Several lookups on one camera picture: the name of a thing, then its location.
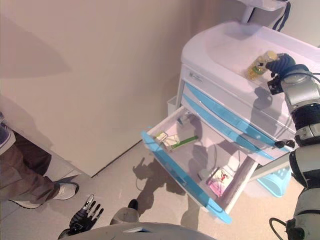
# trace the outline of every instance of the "yellow bottle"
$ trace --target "yellow bottle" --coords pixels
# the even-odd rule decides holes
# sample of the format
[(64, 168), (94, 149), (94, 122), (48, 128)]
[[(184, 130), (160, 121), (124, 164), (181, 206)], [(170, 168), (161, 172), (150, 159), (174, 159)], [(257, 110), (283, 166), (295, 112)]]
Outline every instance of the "yellow bottle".
[(277, 60), (277, 58), (278, 56), (274, 51), (267, 51), (265, 54), (258, 56), (246, 70), (246, 78), (251, 81), (257, 79), (267, 71), (266, 64)]

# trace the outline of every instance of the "sneaker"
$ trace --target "sneaker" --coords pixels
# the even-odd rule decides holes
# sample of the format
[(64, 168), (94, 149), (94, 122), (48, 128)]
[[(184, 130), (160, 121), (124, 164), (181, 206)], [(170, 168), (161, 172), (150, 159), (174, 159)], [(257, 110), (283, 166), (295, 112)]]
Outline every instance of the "sneaker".
[(31, 203), (30, 201), (15, 201), (15, 200), (9, 200), (9, 201), (15, 204), (18, 204), (20, 207), (24, 209), (36, 209), (37, 207), (41, 206), (41, 204)]
[(67, 200), (76, 195), (78, 191), (78, 185), (74, 183), (59, 183), (59, 185), (59, 192), (53, 199)]

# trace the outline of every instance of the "black cable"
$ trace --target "black cable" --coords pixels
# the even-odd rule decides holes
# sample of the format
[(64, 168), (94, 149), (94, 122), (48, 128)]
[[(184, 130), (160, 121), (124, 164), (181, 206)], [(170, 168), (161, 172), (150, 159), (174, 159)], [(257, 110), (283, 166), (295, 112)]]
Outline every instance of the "black cable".
[(287, 224), (284, 222), (284, 221), (281, 221), (280, 219), (278, 218), (275, 218), (275, 217), (271, 217), (269, 219), (269, 225), (270, 225), (270, 228), (271, 230), (274, 232), (274, 234), (278, 237), (278, 239), (280, 240), (284, 240), (278, 233), (277, 231), (275, 230), (274, 226), (272, 225), (272, 222), (275, 221), (275, 222), (278, 222), (280, 224), (282, 224), (283, 226), (287, 227)]
[(282, 15), (282, 16), (275, 22), (275, 24), (273, 25), (273, 28), (272, 28), (273, 30), (278, 31), (278, 32), (281, 31), (281, 29), (285, 26), (285, 23), (286, 23), (286, 21), (287, 21), (288, 18), (289, 18), (290, 9), (291, 9), (291, 3), (288, 2), (288, 3), (286, 4), (286, 7), (285, 7), (285, 10), (284, 10), (283, 15)]
[(254, 15), (255, 11), (256, 11), (256, 7), (254, 7), (254, 8), (253, 8), (253, 10), (252, 10), (252, 12), (251, 12), (251, 14), (250, 14), (250, 17), (249, 17), (249, 19), (248, 19), (247, 23), (248, 23), (248, 22), (250, 22), (250, 20), (252, 19), (252, 17), (253, 17), (253, 15)]
[(306, 72), (293, 72), (293, 73), (289, 73), (289, 74), (284, 75), (282, 78), (284, 79), (286, 77), (293, 76), (293, 75), (306, 75), (306, 76), (309, 76), (309, 77), (317, 80), (320, 83), (320, 79), (319, 78), (317, 78), (316, 76), (313, 76), (312, 74), (306, 73)]

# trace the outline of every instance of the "drawer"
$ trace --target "drawer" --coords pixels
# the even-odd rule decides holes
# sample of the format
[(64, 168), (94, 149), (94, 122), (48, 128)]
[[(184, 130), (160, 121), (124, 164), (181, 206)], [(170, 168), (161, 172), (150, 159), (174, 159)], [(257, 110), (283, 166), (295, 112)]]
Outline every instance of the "drawer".
[[(181, 80), (200, 91), (205, 90), (210, 98), (274, 140), (294, 138), (295, 126), (289, 113), (284, 113), (288, 108), (284, 100), (279, 98), (280, 94), (272, 96), (268, 89), (256, 85), (251, 86), (247, 94), (236, 95), (223, 85), (224, 81), (221, 79), (208, 79), (185, 64), (182, 65)], [(235, 82), (234, 85), (240, 88), (245, 88), (248, 84), (254, 85), (243, 80), (244, 82)]]
[(289, 151), (285, 147), (276, 148), (277, 139), (256, 128), (188, 82), (183, 87), (181, 104), (194, 114), (198, 114), (230, 142), (237, 143), (246, 154), (261, 165), (280, 158)]
[[(158, 162), (200, 206), (229, 224), (232, 221), (229, 213), (258, 163), (196, 114), (190, 122), (181, 126), (177, 119), (188, 112), (184, 106), (180, 107), (148, 132), (142, 132), (142, 140)], [(161, 132), (171, 136), (190, 131), (194, 131), (198, 139), (173, 151), (168, 151), (155, 140)], [(226, 166), (232, 170), (233, 180), (223, 195), (218, 197), (206, 184), (206, 180), (199, 178), (198, 173)]]

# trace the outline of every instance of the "blue drawer handle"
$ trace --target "blue drawer handle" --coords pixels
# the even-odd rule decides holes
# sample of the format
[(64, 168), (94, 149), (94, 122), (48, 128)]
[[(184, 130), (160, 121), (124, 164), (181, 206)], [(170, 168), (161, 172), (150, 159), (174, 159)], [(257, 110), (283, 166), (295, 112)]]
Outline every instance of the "blue drawer handle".
[[(253, 139), (259, 140), (272, 147), (275, 146), (275, 141), (273, 139), (271, 139), (269, 136), (267, 136), (260, 130), (256, 129), (254, 126), (250, 125), (241, 117), (229, 111), (224, 106), (217, 103), (206, 94), (200, 92), (198, 89), (196, 89), (187, 82), (186, 86), (194, 94), (194, 96), (201, 101), (201, 103), (203, 103), (211, 112), (216, 114), (219, 118), (223, 119), (224, 121), (226, 121), (236, 129), (240, 130), (241, 132), (249, 135)], [(288, 150), (284, 147), (281, 148), (281, 150), (288, 152)]]
[(202, 204), (209, 212), (230, 224), (231, 217), (212, 199), (199, 185), (159, 146), (145, 131), (141, 133), (144, 144), (153, 152), (155, 157), (167, 169), (189, 194)]
[(200, 107), (198, 104), (196, 104), (194, 101), (192, 101), (187, 95), (183, 94), (183, 97), (186, 99), (188, 104), (204, 119), (206, 120), (212, 127), (217, 129), (219, 132), (221, 132), (223, 135), (230, 138), (235, 143), (239, 144), (240, 146), (244, 147), (245, 149), (250, 150), (253, 153), (257, 153), (260, 156), (263, 156), (270, 160), (275, 160), (274, 157), (270, 156), (260, 148), (258, 148), (256, 145), (249, 142), (244, 137), (237, 134), (235, 131), (233, 131), (230, 127), (225, 125), (223, 122), (218, 120), (216, 117), (208, 113), (206, 110), (204, 110), (202, 107)]

